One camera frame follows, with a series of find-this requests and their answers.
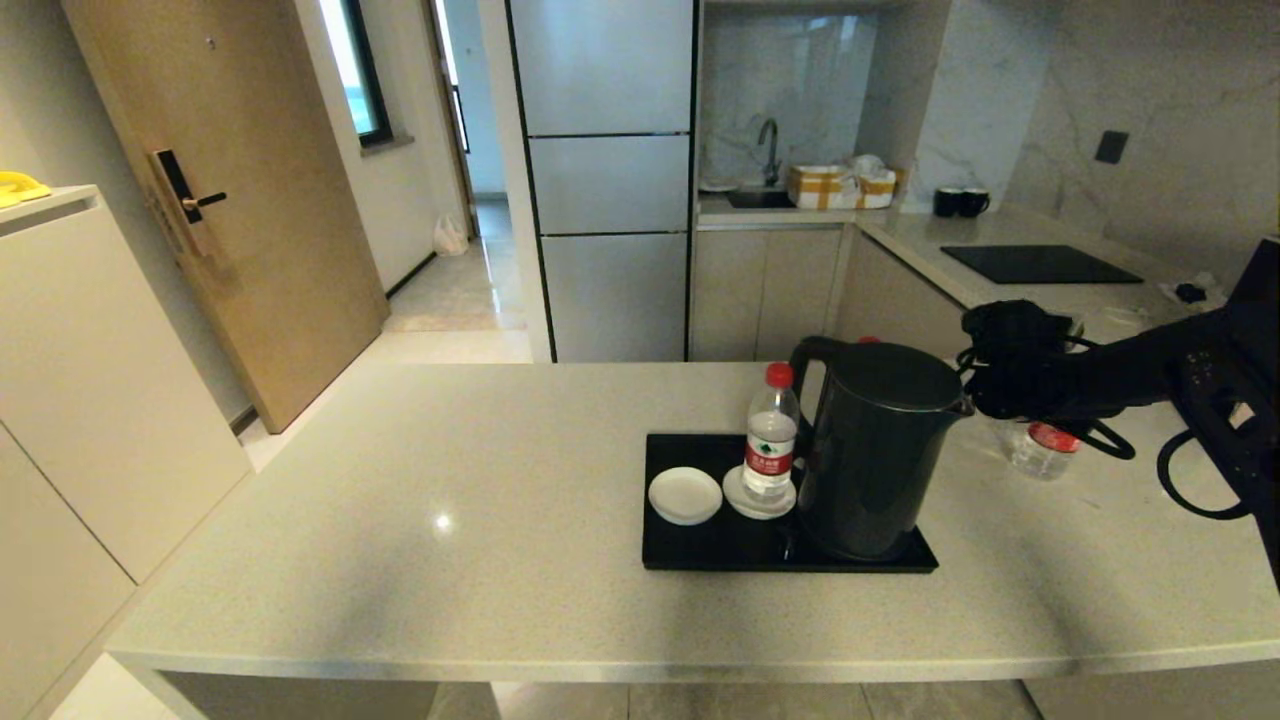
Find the electric kettle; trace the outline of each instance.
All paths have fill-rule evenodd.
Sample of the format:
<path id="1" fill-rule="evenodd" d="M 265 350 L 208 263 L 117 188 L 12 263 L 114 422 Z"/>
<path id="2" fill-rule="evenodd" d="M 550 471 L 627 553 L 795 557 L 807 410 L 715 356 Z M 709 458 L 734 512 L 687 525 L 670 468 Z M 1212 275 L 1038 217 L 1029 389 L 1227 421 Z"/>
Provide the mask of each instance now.
<path id="1" fill-rule="evenodd" d="M 954 369 L 913 347 L 805 338 L 791 354 L 797 396 L 810 360 L 827 375 L 814 421 L 800 420 L 800 524 L 835 557 L 893 560 L 915 528 L 947 429 L 973 405 Z"/>

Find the kettle lid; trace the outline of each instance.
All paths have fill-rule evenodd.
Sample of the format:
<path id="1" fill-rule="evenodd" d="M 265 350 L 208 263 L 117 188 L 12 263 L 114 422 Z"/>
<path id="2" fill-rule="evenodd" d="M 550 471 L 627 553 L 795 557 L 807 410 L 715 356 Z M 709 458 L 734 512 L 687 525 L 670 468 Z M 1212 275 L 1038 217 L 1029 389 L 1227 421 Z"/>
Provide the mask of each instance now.
<path id="1" fill-rule="evenodd" d="M 892 410 L 946 410 L 964 393 L 960 375 L 950 365 L 891 342 L 850 345 L 836 357 L 832 375 L 845 391 Z"/>

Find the kitchen counter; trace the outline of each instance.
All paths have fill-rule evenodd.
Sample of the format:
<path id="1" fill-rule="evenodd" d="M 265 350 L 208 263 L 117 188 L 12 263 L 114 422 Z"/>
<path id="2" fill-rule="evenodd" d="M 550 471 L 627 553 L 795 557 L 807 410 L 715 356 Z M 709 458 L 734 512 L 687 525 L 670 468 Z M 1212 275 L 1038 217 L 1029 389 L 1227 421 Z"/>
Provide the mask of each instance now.
<path id="1" fill-rule="evenodd" d="M 1132 462 L 1019 475 L 950 433 L 929 575 L 649 571 L 650 432 L 737 432 L 759 364 L 361 364 L 187 541 L 108 650 L 134 673 L 530 682 L 977 680 L 1280 657 L 1252 520 Z M 1229 492 L 1194 447 L 1184 493 Z"/>
<path id="2" fill-rule="evenodd" d="M 1188 316 L 1190 310 L 1165 297 L 1158 283 L 1183 282 L 1179 272 L 1124 245 L 1078 231 L 1018 205 L 978 218 L 882 210 L 740 209 L 723 195 L 701 195 L 698 228 L 801 224 L 854 224 L 965 309 L 998 300 L 1030 300 L 1041 307 L 1078 316 L 1085 336 L 1114 342 L 1155 325 Z M 947 245 L 1068 245 L 1142 277 L 1142 284 L 997 284 L 955 258 Z"/>
<path id="3" fill-rule="evenodd" d="M 872 210 L 861 210 L 869 213 Z M 735 208 L 721 192 L 698 193 L 698 229 L 724 229 L 740 225 L 844 225 L 854 222 L 859 210 L 803 210 L 800 208 Z"/>

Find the plastic bottle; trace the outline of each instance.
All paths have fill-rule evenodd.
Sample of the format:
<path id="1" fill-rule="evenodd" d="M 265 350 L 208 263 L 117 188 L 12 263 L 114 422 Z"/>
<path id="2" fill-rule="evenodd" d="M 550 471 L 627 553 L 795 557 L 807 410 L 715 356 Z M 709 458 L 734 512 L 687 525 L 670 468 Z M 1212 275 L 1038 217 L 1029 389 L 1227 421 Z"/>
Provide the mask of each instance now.
<path id="1" fill-rule="evenodd" d="M 773 363 L 764 372 L 765 387 L 746 414 L 746 461 L 742 484 L 760 498 L 774 498 L 791 482 L 791 455 L 800 427 L 800 401 L 791 391 L 791 365 Z"/>
<path id="2" fill-rule="evenodd" d="M 1080 450 L 1079 438 L 1044 423 L 1016 424 L 1010 432 L 1010 462 L 1039 480 L 1061 477 Z"/>

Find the wall outlet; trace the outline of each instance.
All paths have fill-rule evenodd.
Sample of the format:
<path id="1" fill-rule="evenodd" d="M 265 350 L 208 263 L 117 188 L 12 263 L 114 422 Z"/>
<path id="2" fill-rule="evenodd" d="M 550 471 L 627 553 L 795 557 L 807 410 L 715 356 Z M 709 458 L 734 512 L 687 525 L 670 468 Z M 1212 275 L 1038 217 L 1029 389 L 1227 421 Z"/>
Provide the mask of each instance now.
<path id="1" fill-rule="evenodd" d="M 1093 155 L 1093 159 L 1098 163 L 1106 163 L 1108 165 L 1120 164 L 1120 155 L 1124 155 L 1124 146 L 1129 142 L 1129 133 L 1108 129 L 1102 133 L 1102 141 L 1098 142 L 1098 151 Z"/>

